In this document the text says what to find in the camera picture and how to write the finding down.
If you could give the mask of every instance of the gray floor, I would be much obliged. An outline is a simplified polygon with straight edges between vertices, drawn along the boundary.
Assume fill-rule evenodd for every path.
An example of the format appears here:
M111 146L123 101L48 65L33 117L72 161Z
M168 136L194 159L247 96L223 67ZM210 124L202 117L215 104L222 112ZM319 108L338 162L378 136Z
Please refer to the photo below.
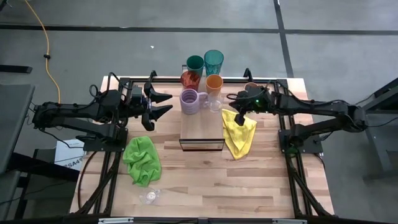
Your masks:
M1 23L36 24L21 1L0 12ZM32 0L45 24L135 27L277 28L270 0ZM286 29L397 30L394 0L280 0ZM219 49L225 55L222 75L238 77L246 67L256 77L286 77L279 34L173 32L49 32L50 70L62 102L87 103L90 84L108 72L117 75L179 76L193 54ZM398 36L287 35L294 76L304 78L317 100L355 103L397 78ZM34 103L56 101L45 74L45 39L41 31L0 30L0 62L30 65L30 75L2 73L0 83L33 83ZM314 117L315 121L324 118ZM76 132L53 131L63 139ZM25 126L16 151L32 155L55 141ZM397 222L398 181L365 183L362 176L379 168L364 133L334 133L323 143L326 175L337 215Z

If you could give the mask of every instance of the wooden table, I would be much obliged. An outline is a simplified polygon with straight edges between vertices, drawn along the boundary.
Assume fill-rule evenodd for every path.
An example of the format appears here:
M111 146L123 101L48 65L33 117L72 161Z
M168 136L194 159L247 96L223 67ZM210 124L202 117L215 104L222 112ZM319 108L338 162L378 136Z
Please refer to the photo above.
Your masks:
M304 80L288 78L289 89L306 100ZM101 91L106 89L106 77ZM249 154L234 160L225 146L221 152L183 152L180 137L180 84L154 83L156 91L172 94L173 98L160 105L173 104L173 108L155 123L155 131L142 127L141 119L131 118L127 128L129 139L149 136L154 142L162 164L160 180L149 187L160 189L160 197L152 205L139 200L142 188L132 184L132 178L121 162L114 192L112 216L129 217L213 217L213 218L290 218L294 217L292 199L284 156L280 153L277 131L278 116L255 114L248 116L257 121L256 133ZM112 79L111 88L118 84ZM236 93L243 84L224 84L222 95ZM225 98L225 108L229 108ZM296 123L311 124L308 114L294 116ZM104 153L99 152L88 165L81 185L84 203L93 193L100 179ZM325 171L319 158L303 154L307 184L324 208L333 213ZM104 207L108 189L105 189ZM301 191L298 190L300 208L304 211ZM71 212L77 210L77 192Z

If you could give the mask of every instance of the green cloth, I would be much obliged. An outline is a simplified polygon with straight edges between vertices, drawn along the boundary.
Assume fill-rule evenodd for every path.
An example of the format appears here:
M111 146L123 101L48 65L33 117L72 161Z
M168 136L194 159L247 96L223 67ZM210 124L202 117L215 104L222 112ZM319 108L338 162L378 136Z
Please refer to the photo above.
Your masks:
M123 163L134 183L147 187L150 181L159 180L162 173L154 143L148 136L130 141L123 153Z

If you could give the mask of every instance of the yellow cloth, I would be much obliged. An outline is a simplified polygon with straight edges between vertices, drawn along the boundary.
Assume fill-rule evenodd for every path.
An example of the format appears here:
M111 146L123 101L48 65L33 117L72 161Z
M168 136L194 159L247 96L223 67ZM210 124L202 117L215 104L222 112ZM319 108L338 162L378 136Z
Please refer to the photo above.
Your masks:
M250 151L257 121L245 117L243 126L235 122L237 113L223 109L223 131L225 143L235 159L240 159Z

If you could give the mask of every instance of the red cup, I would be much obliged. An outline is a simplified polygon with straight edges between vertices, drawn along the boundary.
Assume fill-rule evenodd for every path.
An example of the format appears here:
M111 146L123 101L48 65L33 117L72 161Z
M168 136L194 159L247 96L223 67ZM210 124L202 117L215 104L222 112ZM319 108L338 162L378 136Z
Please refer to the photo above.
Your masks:
M199 88L200 76L193 71L186 71L182 73L180 82L185 89L192 89L197 91Z

